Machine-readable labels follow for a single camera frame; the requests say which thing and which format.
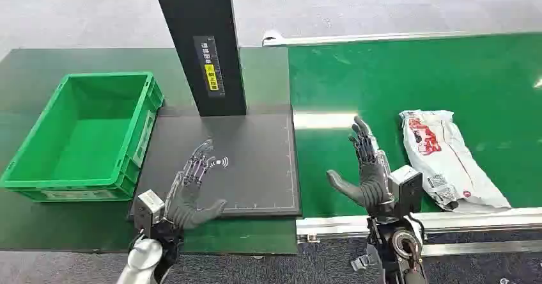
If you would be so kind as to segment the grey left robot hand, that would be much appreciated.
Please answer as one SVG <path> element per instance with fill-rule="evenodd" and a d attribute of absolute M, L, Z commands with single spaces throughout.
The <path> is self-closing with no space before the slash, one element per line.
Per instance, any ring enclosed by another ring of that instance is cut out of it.
<path fill-rule="evenodd" d="M 211 207 L 205 209 L 197 207 L 203 177 L 215 160 L 212 152 L 213 139 L 209 138 L 195 148 L 182 170 L 175 175 L 166 196 L 164 217 L 179 229 L 196 228 L 224 212 L 227 204 L 224 199 L 216 200 Z"/>

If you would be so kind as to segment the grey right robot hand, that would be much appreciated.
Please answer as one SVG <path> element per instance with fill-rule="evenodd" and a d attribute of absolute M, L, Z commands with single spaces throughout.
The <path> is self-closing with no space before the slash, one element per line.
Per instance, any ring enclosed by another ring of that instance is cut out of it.
<path fill-rule="evenodd" d="M 382 159 L 383 151 L 379 149 L 369 125 L 358 115 L 353 120 L 354 134 L 350 134 L 348 139 L 358 162 L 359 184 L 346 181 L 335 170 L 327 170 L 326 178 L 335 190 L 365 208 L 368 215 L 377 217 L 385 213 L 384 205 L 391 201 L 387 187 L 388 176 Z"/>

